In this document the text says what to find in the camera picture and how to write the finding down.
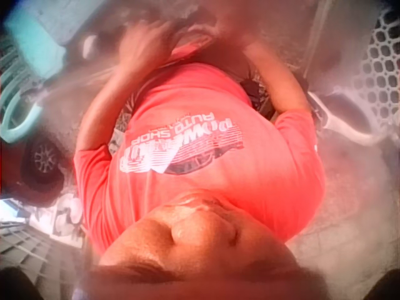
graphic print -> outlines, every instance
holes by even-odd
[[[119,160],[124,173],[188,174],[202,169],[228,151],[243,148],[240,129],[214,114],[185,116],[174,124],[149,131],[132,141]]]

car wheel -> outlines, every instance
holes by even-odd
[[[46,137],[35,137],[26,148],[25,167],[30,177],[39,184],[50,184],[62,177],[58,164],[61,153]]]

shirt sleeve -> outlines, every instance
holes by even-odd
[[[285,203],[286,239],[308,225],[324,197],[325,175],[317,152],[317,137],[311,113],[288,111],[280,115],[275,127],[286,141],[292,158],[292,191]]]
[[[77,190],[83,205],[86,229],[98,250],[104,252],[109,232],[104,203],[111,155],[106,145],[94,151],[79,151],[74,157]]]

red t-shirt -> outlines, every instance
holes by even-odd
[[[84,219],[104,252],[130,225],[190,189],[225,195],[287,241],[324,194],[311,114],[288,111],[275,125],[220,70],[187,64],[139,93],[119,151],[74,158]]]

nose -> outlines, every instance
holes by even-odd
[[[174,242],[204,250],[231,247],[236,241],[235,227],[208,209],[199,209],[171,228]]]

